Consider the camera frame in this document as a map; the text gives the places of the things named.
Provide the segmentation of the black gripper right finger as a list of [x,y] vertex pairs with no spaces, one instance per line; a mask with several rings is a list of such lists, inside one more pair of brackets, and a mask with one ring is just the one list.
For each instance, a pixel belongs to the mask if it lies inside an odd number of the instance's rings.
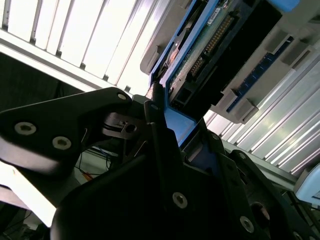
[[255,163],[241,150],[226,152],[222,140],[198,123],[202,149],[197,167],[211,171],[219,187],[223,235],[229,240],[317,240],[318,236]]

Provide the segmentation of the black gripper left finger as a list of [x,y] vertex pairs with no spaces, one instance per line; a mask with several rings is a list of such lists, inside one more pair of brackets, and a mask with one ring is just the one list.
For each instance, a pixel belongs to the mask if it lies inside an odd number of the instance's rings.
[[130,97],[109,87],[1,112],[5,184],[34,210],[29,196],[62,189],[83,151],[118,139],[119,163],[72,190],[62,207],[185,209],[190,190],[164,101],[162,88]]

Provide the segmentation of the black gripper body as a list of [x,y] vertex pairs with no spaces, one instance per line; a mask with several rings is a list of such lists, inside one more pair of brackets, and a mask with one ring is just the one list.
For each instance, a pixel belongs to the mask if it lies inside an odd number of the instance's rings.
[[145,155],[73,190],[57,209],[52,240],[228,240],[217,179],[190,164],[169,167]]

